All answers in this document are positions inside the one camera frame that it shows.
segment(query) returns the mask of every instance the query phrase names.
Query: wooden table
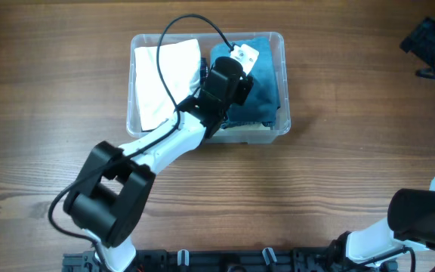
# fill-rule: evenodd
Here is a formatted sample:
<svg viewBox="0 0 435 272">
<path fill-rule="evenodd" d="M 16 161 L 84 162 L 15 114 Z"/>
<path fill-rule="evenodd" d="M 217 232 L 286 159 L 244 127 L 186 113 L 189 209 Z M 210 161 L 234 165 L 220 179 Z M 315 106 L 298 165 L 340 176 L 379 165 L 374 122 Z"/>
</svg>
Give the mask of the wooden table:
<svg viewBox="0 0 435 272">
<path fill-rule="evenodd" d="M 435 174 L 435 82 L 399 43 L 435 1 L 142 2 L 0 6 L 0 271 L 57 271 L 85 241 L 53 230 L 55 195 L 125 131 L 129 45 L 198 13 L 224 32 L 285 39 L 291 131 L 271 145 L 209 144 L 156 179 L 139 249 L 327 246 L 383 218 Z M 211 32 L 201 21 L 172 32 Z M 57 207 L 57 220 L 75 230 Z M 409 270 L 409 257 L 401 259 Z M 418 254 L 418 271 L 435 252 Z"/>
</svg>

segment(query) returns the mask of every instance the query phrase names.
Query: dark teal folded fabric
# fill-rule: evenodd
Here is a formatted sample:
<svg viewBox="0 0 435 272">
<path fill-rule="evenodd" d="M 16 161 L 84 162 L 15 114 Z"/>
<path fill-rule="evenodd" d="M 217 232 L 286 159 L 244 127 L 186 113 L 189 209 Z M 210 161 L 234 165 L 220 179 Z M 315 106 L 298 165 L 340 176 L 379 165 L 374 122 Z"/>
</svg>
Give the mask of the dark teal folded fabric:
<svg viewBox="0 0 435 272">
<path fill-rule="evenodd" d="M 227 111 L 228 120 L 223 122 L 221 127 L 232 128 L 255 123 L 262 123 L 268 127 L 274 126 L 276 111 L 280 105 L 270 42 L 265 37 L 258 37 L 234 43 L 239 46 L 247 44 L 258 50 L 260 54 L 250 72 L 255 84 L 249 92 L 246 102 L 242 106 L 231 105 Z M 214 46 L 211 50 L 211 63 L 223 56 L 230 56 L 229 48 L 224 43 Z"/>
</svg>

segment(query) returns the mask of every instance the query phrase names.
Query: plastic bin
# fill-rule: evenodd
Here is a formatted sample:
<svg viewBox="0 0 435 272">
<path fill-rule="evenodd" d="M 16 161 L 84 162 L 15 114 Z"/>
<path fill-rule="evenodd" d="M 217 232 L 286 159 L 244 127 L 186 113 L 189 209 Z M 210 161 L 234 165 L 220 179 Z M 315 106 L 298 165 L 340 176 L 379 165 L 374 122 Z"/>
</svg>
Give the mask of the plastic bin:
<svg viewBox="0 0 435 272">
<path fill-rule="evenodd" d="M 279 89 L 281 107 L 276 111 L 276 124 L 271 130 L 256 131 L 226 131 L 220 130 L 207 140 L 207 143 L 248 143 L 248 144 L 271 144 L 276 137 L 288 132 L 292 126 L 290 118 L 290 106 L 288 102 L 288 83 L 286 78 L 285 65 L 285 42 L 277 32 L 242 32 L 224 33 L 226 38 L 232 41 L 253 39 L 254 37 L 267 37 L 270 40 L 273 53 L 273 65 L 276 72 L 276 81 Z M 135 36 L 131 42 L 130 50 L 130 73 L 128 80 L 128 109 L 127 109 L 127 132 L 135 138 L 142 138 L 148 132 L 142 132 L 140 116 L 135 90 L 135 53 L 134 49 L 139 47 L 157 46 L 160 34 L 140 34 Z M 211 49 L 222 43 L 223 40 L 217 33 L 203 34 L 166 34 L 163 45 L 182 42 L 189 39 L 197 39 L 201 49 L 201 56 L 210 60 Z"/>
</svg>

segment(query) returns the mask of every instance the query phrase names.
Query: black metal base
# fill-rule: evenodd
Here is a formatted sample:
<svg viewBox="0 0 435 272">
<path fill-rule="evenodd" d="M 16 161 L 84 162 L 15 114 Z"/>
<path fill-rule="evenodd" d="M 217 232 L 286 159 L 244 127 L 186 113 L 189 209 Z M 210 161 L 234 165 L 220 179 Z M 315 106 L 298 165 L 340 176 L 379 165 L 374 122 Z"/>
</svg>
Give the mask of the black metal base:
<svg viewBox="0 0 435 272">
<path fill-rule="evenodd" d="M 397 272 L 397 263 L 388 261 L 380 268 L 347 270 L 339 264 L 325 268 L 326 248 L 296 248 L 291 251 L 166 252 L 139 250 L 125 272 Z M 94 252 L 65 254 L 62 272 L 100 272 Z"/>
</svg>

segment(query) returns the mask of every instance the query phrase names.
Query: white cloth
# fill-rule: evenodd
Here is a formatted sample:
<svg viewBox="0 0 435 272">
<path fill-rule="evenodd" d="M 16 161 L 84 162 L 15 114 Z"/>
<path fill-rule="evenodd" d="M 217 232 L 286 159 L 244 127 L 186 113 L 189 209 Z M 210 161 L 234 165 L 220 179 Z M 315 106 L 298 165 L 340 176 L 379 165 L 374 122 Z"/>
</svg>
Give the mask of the white cloth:
<svg viewBox="0 0 435 272">
<path fill-rule="evenodd" d="M 135 91 L 142 130 L 157 128 L 174 112 L 156 65 L 157 47 L 135 48 Z M 197 39 L 163 45 L 160 69 L 177 104 L 199 86 L 201 51 Z"/>
</svg>

